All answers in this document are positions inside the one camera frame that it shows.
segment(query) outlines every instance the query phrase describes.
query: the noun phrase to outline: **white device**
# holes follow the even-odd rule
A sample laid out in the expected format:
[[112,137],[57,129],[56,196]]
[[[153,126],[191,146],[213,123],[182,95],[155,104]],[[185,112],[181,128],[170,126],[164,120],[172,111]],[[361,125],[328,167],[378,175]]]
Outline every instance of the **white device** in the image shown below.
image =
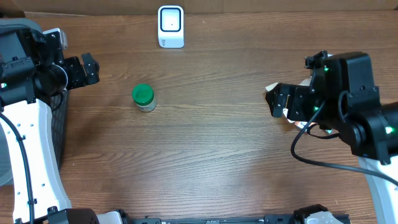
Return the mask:
[[163,48],[184,46],[184,10],[180,6],[162,6],[157,11],[157,35]]
[[337,220],[330,212],[317,212],[305,218],[305,224],[343,224]]

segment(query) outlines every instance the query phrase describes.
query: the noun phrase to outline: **wooden table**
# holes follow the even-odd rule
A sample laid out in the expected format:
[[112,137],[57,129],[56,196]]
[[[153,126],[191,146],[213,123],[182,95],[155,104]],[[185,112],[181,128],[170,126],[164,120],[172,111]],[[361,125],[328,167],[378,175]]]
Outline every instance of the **wooden table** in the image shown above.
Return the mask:
[[[156,16],[35,19],[68,34],[66,57],[91,52],[101,81],[73,90],[61,178],[75,208],[132,217],[250,217],[320,203],[375,223],[364,175],[290,155],[297,128],[263,99],[274,82],[308,77],[303,57],[360,50],[373,60],[383,103],[397,101],[398,12],[187,15],[185,47],[162,49]],[[148,83],[158,105],[140,112],[131,91]],[[297,152],[355,166],[340,140],[304,136]],[[13,188],[0,188],[0,223]]]

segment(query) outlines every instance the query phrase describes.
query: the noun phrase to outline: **pill bottle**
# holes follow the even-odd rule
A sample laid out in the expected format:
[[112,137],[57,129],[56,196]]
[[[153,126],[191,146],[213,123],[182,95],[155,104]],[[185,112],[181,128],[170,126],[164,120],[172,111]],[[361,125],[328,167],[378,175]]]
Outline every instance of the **pill bottle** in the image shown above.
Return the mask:
[[132,99],[143,112],[151,112],[155,109],[157,100],[153,89],[147,84],[138,84],[132,90]]

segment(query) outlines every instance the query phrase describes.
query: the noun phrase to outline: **white label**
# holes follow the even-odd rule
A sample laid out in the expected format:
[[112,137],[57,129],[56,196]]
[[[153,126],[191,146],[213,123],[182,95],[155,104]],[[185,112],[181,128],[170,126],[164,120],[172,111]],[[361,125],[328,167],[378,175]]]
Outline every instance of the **white label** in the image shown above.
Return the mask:
[[152,102],[146,106],[141,106],[141,105],[138,105],[137,103],[136,103],[136,105],[143,112],[151,112],[156,108],[156,105],[157,105],[156,96],[154,97],[154,100],[152,100]]

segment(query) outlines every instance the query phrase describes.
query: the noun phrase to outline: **white box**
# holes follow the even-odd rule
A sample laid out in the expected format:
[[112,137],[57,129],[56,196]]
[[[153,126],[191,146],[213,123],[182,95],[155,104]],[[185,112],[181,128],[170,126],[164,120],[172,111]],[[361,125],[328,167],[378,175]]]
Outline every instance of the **white box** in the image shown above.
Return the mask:
[[162,6],[157,11],[157,35],[164,48],[184,46],[184,10],[180,6]]

